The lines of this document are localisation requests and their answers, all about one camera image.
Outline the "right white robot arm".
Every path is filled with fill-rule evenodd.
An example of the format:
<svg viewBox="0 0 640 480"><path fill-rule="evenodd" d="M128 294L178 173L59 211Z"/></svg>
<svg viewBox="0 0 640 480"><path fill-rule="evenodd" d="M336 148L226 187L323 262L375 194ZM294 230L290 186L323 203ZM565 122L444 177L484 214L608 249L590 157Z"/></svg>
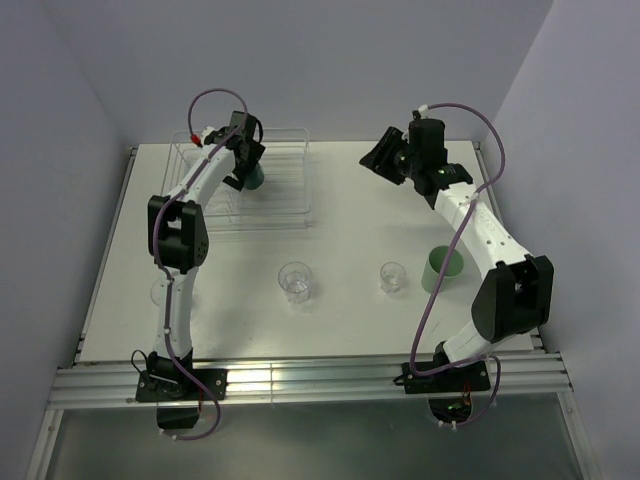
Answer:
<svg viewBox="0 0 640 480"><path fill-rule="evenodd" d="M546 256L534 256L521 246L480 198L480 187L460 164L448 160L445 125L416 116L406 132L387 128L360 165L400 185L412 181L430 208L454 228L454 245L471 254L482 283L471 304L470 321L442 342L444 358L413 376L433 375L435 383L452 390L468 374L467 366L485 359L494 346L547 323L554 267Z"/></svg>

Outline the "dark teal mug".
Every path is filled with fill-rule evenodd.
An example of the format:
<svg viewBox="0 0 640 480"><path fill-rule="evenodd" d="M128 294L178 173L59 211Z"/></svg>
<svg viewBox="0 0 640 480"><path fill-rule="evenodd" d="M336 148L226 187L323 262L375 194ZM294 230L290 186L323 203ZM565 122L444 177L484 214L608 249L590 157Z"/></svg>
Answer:
<svg viewBox="0 0 640 480"><path fill-rule="evenodd" d="M254 169L248 173L244 178L244 188L246 190L256 190L264 183L265 175L260 164L257 164Z"/></svg>

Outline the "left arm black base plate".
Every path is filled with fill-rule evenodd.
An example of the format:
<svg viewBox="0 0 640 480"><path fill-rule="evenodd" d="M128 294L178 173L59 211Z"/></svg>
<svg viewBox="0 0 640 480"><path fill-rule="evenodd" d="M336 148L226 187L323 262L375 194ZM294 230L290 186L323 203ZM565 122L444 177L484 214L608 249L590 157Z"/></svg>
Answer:
<svg viewBox="0 0 640 480"><path fill-rule="evenodd" d="M217 400L224 400L228 371L221 368L196 369L192 375L204 385ZM166 403L209 399L209 395L193 380L184 375L178 380L164 379L144 371L139 378L135 394L138 403Z"/></svg>

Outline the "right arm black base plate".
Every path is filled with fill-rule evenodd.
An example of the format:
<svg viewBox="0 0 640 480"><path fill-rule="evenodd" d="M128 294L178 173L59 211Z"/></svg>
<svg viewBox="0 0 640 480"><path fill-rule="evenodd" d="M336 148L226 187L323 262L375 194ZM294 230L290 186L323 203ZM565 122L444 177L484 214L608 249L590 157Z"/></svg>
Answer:
<svg viewBox="0 0 640 480"><path fill-rule="evenodd" d="M455 394L464 391L485 392L491 388L490 376L483 361L467 366L453 367L429 377L415 376L409 363L401 365L401 374L393 383L406 394Z"/></svg>

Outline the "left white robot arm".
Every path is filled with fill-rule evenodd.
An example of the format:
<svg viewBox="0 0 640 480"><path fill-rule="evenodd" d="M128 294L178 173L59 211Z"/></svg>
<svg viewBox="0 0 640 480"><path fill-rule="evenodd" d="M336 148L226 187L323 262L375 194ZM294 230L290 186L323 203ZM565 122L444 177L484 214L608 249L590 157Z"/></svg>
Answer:
<svg viewBox="0 0 640 480"><path fill-rule="evenodd" d="M190 322L196 275L209 253L204 207L223 185L235 191L261 186L263 135L261 121L239 111L228 126L205 128L193 138L199 156L186 176L148 202L148 247L162 278L158 333L147 370L172 399L187 397L195 386Z"/></svg>

